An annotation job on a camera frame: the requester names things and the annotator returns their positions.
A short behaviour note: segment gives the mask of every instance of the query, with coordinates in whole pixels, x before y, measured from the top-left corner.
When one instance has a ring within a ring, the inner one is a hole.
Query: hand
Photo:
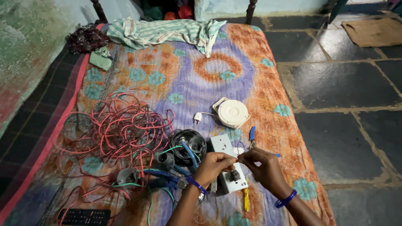
[[[283,177],[276,155],[253,148],[240,154],[238,159],[251,170],[255,179],[279,200],[286,199],[292,193],[292,188]],[[255,162],[261,162],[261,165],[256,166]]]
[[[218,177],[222,170],[232,171],[237,159],[222,152],[209,152],[202,159],[194,180],[205,189]]]

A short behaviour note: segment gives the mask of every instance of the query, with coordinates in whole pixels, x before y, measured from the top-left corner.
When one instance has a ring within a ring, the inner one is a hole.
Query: blue bangle
[[[276,208],[281,208],[284,205],[287,205],[294,197],[296,197],[297,195],[297,191],[295,189],[293,189],[292,194],[289,195],[289,197],[287,197],[285,200],[280,201],[278,199],[278,201],[275,202],[275,207]]]
[[[190,184],[194,184],[198,189],[204,193],[204,195],[208,195],[207,190],[205,190],[199,183],[197,183],[192,177],[186,177],[187,182]]]

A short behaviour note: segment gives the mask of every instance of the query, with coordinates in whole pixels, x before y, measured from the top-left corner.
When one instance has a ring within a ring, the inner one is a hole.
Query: forearm
[[[286,209],[298,226],[325,226],[325,223],[298,196],[294,197]]]
[[[167,226],[187,226],[191,225],[198,196],[201,191],[194,185],[189,184],[183,190],[180,201],[170,217]]]

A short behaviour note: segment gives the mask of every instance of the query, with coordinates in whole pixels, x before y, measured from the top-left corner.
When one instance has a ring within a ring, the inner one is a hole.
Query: electrical socket
[[[238,155],[234,152],[232,143],[230,142],[227,134],[211,137],[211,144],[214,152],[223,152],[233,157],[237,157]],[[240,163],[236,162],[233,165],[240,174],[239,180],[232,181],[230,178],[230,173],[227,172],[222,172],[219,174],[226,193],[231,193],[248,187],[246,178],[244,177],[242,168],[240,167]]]

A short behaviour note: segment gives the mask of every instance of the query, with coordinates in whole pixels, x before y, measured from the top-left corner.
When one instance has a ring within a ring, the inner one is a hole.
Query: white plug
[[[197,124],[198,124],[198,123],[200,123],[201,118],[202,118],[201,112],[197,112],[197,113],[194,115],[194,121],[193,121],[193,122],[197,121]]]

